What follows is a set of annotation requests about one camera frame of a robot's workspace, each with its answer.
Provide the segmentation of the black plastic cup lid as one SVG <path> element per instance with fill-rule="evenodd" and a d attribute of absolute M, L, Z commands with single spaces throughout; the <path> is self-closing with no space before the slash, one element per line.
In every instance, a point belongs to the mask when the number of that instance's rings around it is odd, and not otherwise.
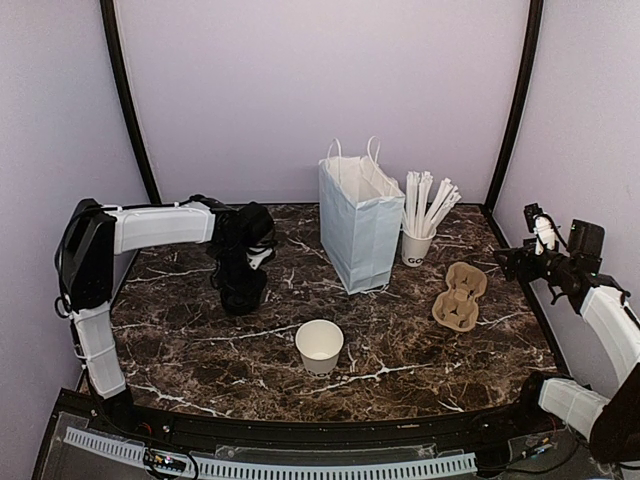
<path fill-rule="evenodd" d="M 244 316 L 256 311 L 261 304 L 261 296 L 243 296 L 223 290 L 220 294 L 221 304 L 225 312 L 232 316 Z"/>

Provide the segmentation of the white paper coffee cup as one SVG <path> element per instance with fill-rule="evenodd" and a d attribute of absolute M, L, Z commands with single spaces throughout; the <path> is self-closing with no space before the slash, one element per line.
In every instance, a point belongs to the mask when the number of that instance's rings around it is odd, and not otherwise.
<path fill-rule="evenodd" d="M 340 327 L 325 319 L 302 324 L 295 335 L 305 371 L 314 377 L 327 377 L 336 367 L 344 335 Z"/>

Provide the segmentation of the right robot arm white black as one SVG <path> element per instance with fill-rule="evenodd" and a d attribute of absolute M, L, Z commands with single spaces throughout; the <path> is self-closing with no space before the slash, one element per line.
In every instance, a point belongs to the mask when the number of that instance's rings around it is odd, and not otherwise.
<path fill-rule="evenodd" d="M 629 292 L 600 273 L 603 227 L 574 220 L 563 239 L 552 218 L 530 206 L 525 215 L 533 238 L 518 248 L 499 249 L 494 258 L 509 280 L 546 281 L 554 299 L 566 298 L 599 338 L 610 359 L 616 391 L 607 398 L 569 378 L 542 380 L 510 413 L 521 434 L 534 432 L 549 413 L 579 432 L 601 463 L 635 468 L 639 462 L 639 318 Z"/>

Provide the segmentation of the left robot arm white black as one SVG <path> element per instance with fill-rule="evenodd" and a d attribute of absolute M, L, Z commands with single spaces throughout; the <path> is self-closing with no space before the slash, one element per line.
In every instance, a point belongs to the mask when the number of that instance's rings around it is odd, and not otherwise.
<path fill-rule="evenodd" d="M 103 400 L 101 417 L 120 436 L 141 427 L 140 412 L 120 398 L 127 391 L 111 325 L 114 258 L 129 251 L 181 243 L 204 244 L 215 260 L 213 287 L 230 315 L 254 312 L 267 284 L 262 264 L 274 256 L 275 222 L 256 202 L 240 208 L 193 195 L 160 205 L 107 206 L 88 198 L 76 206 L 54 256 L 55 308 L 71 321 L 78 358 Z"/>

